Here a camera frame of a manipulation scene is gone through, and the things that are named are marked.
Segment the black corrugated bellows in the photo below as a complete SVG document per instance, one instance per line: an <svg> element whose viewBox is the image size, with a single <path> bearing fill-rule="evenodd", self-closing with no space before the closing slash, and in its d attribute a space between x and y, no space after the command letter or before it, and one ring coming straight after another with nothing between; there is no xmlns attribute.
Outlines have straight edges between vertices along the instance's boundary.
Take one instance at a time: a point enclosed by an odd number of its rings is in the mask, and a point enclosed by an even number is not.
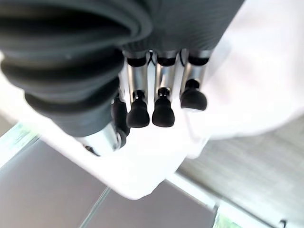
<svg viewBox="0 0 304 228"><path fill-rule="evenodd" d="M116 47L151 30L150 16L133 0L0 0L1 68L33 109L84 137L112 121L124 65Z"/></svg>

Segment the robotic hand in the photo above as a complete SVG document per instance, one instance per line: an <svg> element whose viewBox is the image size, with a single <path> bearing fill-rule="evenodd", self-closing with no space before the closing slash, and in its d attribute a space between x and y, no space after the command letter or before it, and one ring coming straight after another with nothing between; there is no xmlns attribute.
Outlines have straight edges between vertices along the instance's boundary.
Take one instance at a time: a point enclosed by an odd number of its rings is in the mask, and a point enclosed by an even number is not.
<svg viewBox="0 0 304 228"><path fill-rule="evenodd" d="M128 144L130 128L150 124L151 107L162 133L180 124L177 109L207 108L204 72L242 3L0 0L1 69L34 110L104 157Z"/></svg>

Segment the gray floor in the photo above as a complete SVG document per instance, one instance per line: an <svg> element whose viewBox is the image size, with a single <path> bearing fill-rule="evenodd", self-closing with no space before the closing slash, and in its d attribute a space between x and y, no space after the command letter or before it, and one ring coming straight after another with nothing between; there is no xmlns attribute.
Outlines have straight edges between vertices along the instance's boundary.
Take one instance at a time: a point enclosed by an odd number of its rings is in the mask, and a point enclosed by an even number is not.
<svg viewBox="0 0 304 228"><path fill-rule="evenodd" d="M180 171L273 225L304 227L304 117L260 136L210 141Z"/></svg>

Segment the white surface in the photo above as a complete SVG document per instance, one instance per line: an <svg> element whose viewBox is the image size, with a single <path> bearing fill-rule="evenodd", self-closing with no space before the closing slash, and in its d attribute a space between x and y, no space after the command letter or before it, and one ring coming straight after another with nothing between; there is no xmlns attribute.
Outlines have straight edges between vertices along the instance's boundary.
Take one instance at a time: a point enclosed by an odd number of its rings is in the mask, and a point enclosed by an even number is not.
<svg viewBox="0 0 304 228"><path fill-rule="evenodd" d="M132 129L127 145L107 157L88 153L49 119L35 113L25 103L22 91L3 76L0 109L31 124L46 142L121 195L138 199L175 172L186 156L197 157L209 137L262 133L303 113L303 10L302 0L246 0L206 69L202 90L209 102L207 111L188 113L185 118L175 99L173 128L150 124ZM178 85L182 68L177 70ZM150 116L153 75L150 66Z"/></svg>

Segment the black rubber cap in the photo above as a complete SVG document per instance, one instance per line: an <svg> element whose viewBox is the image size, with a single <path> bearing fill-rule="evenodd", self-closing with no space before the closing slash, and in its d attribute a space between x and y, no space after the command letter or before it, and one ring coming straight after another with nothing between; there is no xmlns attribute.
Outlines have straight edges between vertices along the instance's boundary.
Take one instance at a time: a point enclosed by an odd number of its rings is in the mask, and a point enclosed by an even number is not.
<svg viewBox="0 0 304 228"><path fill-rule="evenodd" d="M135 100L127 115L128 127L142 128L148 126L149 123L150 117L147 111L147 104L142 99Z"/></svg>
<svg viewBox="0 0 304 228"><path fill-rule="evenodd" d="M160 97L155 102L152 123L158 127L172 127L175 122L171 102L166 97Z"/></svg>
<svg viewBox="0 0 304 228"><path fill-rule="evenodd" d="M117 128L121 129L127 136L130 133L130 128L127 126L127 106L125 102L122 102L119 97L114 99L112 104L112 118Z"/></svg>
<svg viewBox="0 0 304 228"><path fill-rule="evenodd" d="M189 88L180 97L181 108L191 108L204 111L207 108L207 98L200 91Z"/></svg>

